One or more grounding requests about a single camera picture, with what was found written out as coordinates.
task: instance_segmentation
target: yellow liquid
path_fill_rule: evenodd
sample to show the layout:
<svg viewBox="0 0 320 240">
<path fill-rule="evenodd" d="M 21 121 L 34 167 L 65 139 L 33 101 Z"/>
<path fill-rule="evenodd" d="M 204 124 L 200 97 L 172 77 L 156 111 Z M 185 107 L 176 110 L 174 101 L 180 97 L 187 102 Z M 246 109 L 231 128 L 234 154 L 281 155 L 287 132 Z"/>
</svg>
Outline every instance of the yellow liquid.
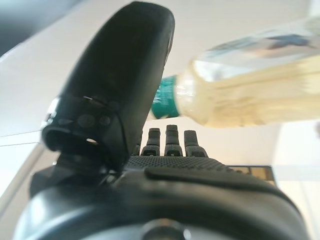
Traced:
<svg viewBox="0 0 320 240">
<path fill-rule="evenodd" d="M 178 76 L 182 115 L 211 128 L 320 118 L 320 56 L 207 82 L 191 64 Z"/>
</svg>

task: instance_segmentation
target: plastic bottle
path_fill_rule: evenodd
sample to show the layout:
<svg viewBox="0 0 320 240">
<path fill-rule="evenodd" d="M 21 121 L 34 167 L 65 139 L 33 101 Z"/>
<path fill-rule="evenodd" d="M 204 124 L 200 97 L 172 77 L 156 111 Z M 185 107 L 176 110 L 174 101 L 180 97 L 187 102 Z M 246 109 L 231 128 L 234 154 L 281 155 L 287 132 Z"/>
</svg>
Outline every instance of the plastic bottle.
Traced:
<svg viewBox="0 0 320 240">
<path fill-rule="evenodd" d="M 320 17 L 219 45 L 164 78 L 151 112 L 212 128 L 320 118 L 319 54 Z"/>
</svg>

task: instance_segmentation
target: bottle label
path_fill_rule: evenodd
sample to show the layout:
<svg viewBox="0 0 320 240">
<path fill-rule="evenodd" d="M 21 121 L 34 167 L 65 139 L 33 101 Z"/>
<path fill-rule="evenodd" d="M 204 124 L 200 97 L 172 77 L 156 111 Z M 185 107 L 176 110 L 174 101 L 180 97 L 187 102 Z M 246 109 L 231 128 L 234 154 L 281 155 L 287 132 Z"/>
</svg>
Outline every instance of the bottle label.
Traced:
<svg viewBox="0 0 320 240">
<path fill-rule="evenodd" d="M 320 16 L 215 46 L 193 62 L 199 77 L 215 82 L 320 54 Z"/>
<path fill-rule="evenodd" d="M 176 79 L 177 76 L 169 76 L 161 80 L 151 106 L 156 119 L 174 118 L 180 115 L 175 104 Z"/>
</svg>

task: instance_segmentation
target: green bottle cap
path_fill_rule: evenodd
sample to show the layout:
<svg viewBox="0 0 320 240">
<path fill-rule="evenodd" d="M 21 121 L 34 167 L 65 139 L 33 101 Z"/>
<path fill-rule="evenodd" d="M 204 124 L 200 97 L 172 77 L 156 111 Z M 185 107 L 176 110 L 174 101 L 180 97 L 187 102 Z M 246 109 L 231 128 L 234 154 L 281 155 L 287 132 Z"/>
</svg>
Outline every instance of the green bottle cap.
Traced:
<svg viewBox="0 0 320 240">
<path fill-rule="evenodd" d="M 156 91 L 151 110 L 156 119 L 174 118 L 180 114 L 175 104 L 175 85 L 177 76 L 165 77 Z"/>
</svg>

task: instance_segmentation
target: black surface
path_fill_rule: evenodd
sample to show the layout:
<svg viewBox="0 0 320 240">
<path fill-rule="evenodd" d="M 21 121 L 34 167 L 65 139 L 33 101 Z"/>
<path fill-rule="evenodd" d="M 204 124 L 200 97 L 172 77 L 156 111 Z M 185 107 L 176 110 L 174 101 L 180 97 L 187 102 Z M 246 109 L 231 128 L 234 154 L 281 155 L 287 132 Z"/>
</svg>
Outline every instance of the black surface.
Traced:
<svg viewBox="0 0 320 240">
<path fill-rule="evenodd" d="M 148 141 L 146 145 L 154 145 L 160 147 L 160 129 L 150 128 L 148 133 Z"/>
<path fill-rule="evenodd" d="M 223 187 L 225 189 L 269 193 L 283 198 L 297 209 L 295 204 L 276 186 L 252 175 L 218 169 L 218 166 L 212 171 L 176 169 L 172 167 L 146 167 L 144 173 L 148 178 L 154 180 L 183 181 Z"/>
<path fill-rule="evenodd" d="M 142 141 L 142 133 L 140 135 L 140 139 L 139 139 L 138 143 L 135 145 L 135 148 L 133 150 L 133 153 L 132 153 L 133 156 L 140 155 L 141 141 Z"/>
<path fill-rule="evenodd" d="M 120 171 L 141 136 L 171 49 L 175 20 L 159 5 L 133 2 L 101 28 L 78 61 L 42 139 L 53 151 L 86 151 L 86 139 Z"/>
<path fill-rule="evenodd" d="M 177 125 L 167 125 L 165 131 L 164 155 L 170 157 L 182 157 L 182 148 L 179 145 L 179 133 Z"/>
<path fill-rule="evenodd" d="M 79 240 L 117 226 L 159 218 L 200 226 L 237 240 L 309 239 L 298 211 L 271 192 L 159 180 L 147 178 L 143 171 L 128 171 L 112 188 L 47 189 L 27 206 L 14 240 Z"/>
<path fill-rule="evenodd" d="M 228 166 L 221 162 L 206 157 L 181 157 L 181 156 L 132 156 L 127 169 L 143 169 L 146 167 L 164 167 L 175 169 L 195 169 L 206 171 L 232 172 Z"/>
<path fill-rule="evenodd" d="M 141 156 L 160 156 L 160 147 L 157 145 L 144 146 L 141 151 Z"/>
<path fill-rule="evenodd" d="M 199 146 L 197 133 L 194 130 L 184 131 L 184 149 L 186 157 L 208 157 L 206 150 Z"/>
<path fill-rule="evenodd" d="M 98 186 L 106 176 L 102 173 L 103 160 L 94 157 L 60 154 L 55 165 L 33 173 L 29 196 L 33 198 L 45 189 L 62 185 Z"/>
</svg>

